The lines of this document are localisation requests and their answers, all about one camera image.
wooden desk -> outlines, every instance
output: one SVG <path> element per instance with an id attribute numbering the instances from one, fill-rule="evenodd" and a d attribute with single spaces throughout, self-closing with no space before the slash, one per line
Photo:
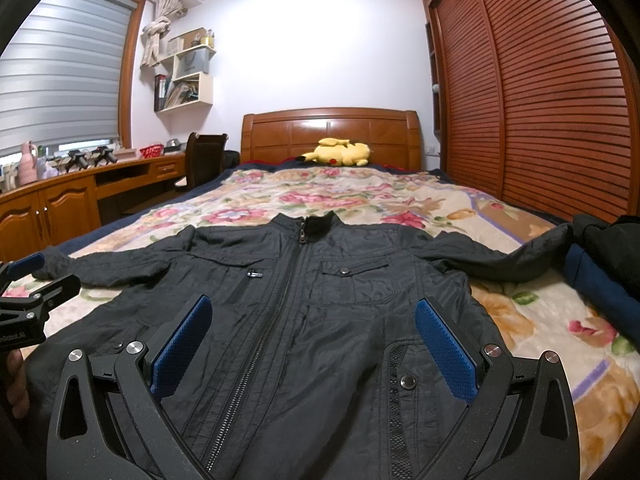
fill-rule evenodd
<path id="1" fill-rule="evenodd" d="M 0 261 L 17 260 L 91 232 L 102 226 L 101 216 L 109 216 L 101 211 L 110 200 L 183 176 L 180 153 L 75 171 L 2 193 Z"/>

jacket sleeve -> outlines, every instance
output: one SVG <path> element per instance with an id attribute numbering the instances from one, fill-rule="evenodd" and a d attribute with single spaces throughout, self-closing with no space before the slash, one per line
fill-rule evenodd
<path id="1" fill-rule="evenodd" d="M 55 247 L 48 247 L 42 251 L 45 265 L 34 272 L 33 277 L 55 280 L 74 274 L 80 278 L 82 286 L 101 287 L 148 281 L 168 269 L 176 251 L 185 251 L 190 247 L 194 231 L 193 226 L 187 226 L 177 235 L 141 249 L 92 253 L 80 258 L 71 258 Z"/>
<path id="2" fill-rule="evenodd" d="M 457 269 L 481 280 L 521 283 L 543 274 L 557 258 L 564 259 L 572 238 L 572 226 L 563 224 L 510 254 L 491 250 L 459 233 L 440 233 L 432 238 L 418 232 L 408 241 L 412 253 L 440 272 Z"/>

white wall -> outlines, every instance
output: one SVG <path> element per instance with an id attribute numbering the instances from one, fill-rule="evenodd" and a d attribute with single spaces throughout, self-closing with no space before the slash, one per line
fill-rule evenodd
<path id="1" fill-rule="evenodd" d="M 145 3 L 140 21 L 140 32 L 133 61 L 133 82 L 131 85 L 131 147 L 144 148 L 151 144 L 166 142 L 173 138 L 169 134 L 164 117 L 154 112 L 154 77 L 153 68 L 140 70 L 140 62 L 145 51 L 142 43 L 142 28 L 154 19 L 154 4 Z"/>
<path id="2" fill-rule="evenodd" d="M 239 151 L 245 114 L 340 106 L 416 110 L 424 145 L 437 145 L 425 22 L 422 0 L 207 0 L 169 35 L 214 30 L 213 107 L 173 114 L 165 134 L 149 118 L 152 96 L 142 104 L 145 87 L 134 86 L 134 108 L 145 107 L 134 145 L 198 131 L 227 133 Z"/>

plush toy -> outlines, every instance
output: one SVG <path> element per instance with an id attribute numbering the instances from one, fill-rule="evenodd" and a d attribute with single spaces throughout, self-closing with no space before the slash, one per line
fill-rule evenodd
<path id="1" fill-rule="evenodd" d="M 345 139 L 318 140 L 319 146 L 311 153 L 303 153 L 305 160 L 324 162 L 334 166 L 366 166 L 371 153 L 369 147 L 361 142 L 351 144 Z"/>

finger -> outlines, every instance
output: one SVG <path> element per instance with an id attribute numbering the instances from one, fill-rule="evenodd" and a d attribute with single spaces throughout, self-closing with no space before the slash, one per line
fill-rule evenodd
<path id="1" fill-rule="evenodd" d="M 24 368 L 21 368 L 15 377 L 14 383 L 6 389 L 6 398 L 12 405 L 16 405 L 27 391 L 27 377 Z"/>
<path id="2" fill-rule="evenodd" d="M 14 406 L 12 413 L 15 418 L 24 418 L 27 413 L 29 413 L 29 394 L 27 392 L 24 393 L 22 398 Z"/>
<path id="3" fill-rule="evenodd" d="M 6 357 L 6 369 L 11 375 L 15 375 L 23 362 L 24 359 L 22 358 L 22 352 L 19 350 L 11 350 Z"/>

